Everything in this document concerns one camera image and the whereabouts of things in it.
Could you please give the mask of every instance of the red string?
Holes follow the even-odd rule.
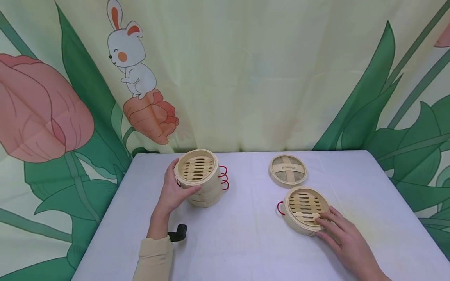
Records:
[[[282,203],[283,201],[280,201],[280,202],[278,202],[278,204],[277,204],[277,210],[280,212],[280,214],[282,214],[283,216],[285,216],[286,214],[283,214],[281,211],[280,211],[280,204]]]
[[[228,182],[228,176],[226,174],[226,173],[228,173],[228,169],[225,166],[219,166],[219,167],[225,168],[225,173],[221,172],[220,176],[219,176],[219,178],[225,177],[225,179],[222,179],[222,182],[220,183],[220,184],[226,183],[226,188],[222,189],[223,191],[225,191],[225,190],[228,190],[228,188],[230,187],[230,183]]]

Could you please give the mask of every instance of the white tablecloth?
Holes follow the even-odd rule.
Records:
[[[286,153],[305,163],[302,185],[355,223],[392,280],[450,278],[450,263],[368,152]],[[174,243],[173,281],[353,280],[318,237],[294,232],[276,212],[288,191],[268,176],[278,154],[216,154],[230,188],[210,208],[184,202],[172,214],[169,231],[188,226],[186,239]],[[164,171],[179,156],[136,156],[73,280],[132,279]]]

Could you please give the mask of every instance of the white rabbit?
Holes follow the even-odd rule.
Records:
[[[108,18],[114,31],[108,37],[109,58],[125,73],[121,81],[126,83],[133,97],[142,99],[146,93],[156,88],[156,77],[142,61],[145,50],[140,37],[142,29],[136,22],[130,22],[122,29],[122,7],[117,0],[109,0]]]

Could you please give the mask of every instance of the beige sleeve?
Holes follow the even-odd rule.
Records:
[[[139,261],[133,281],[168,281],[173,247],[169,236],[141,241]]]

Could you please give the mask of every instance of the rabbit ear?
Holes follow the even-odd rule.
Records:
[[[122,7],[117,0],[109,0],[106,6],[108,18],[114,30],[122,28]]]
[[[135,35],[137,37],[142,37],[144,35],[139,24],[137,24],[136,22],[130,22],[126,26],[126,33],[128,34],[128,36]]]

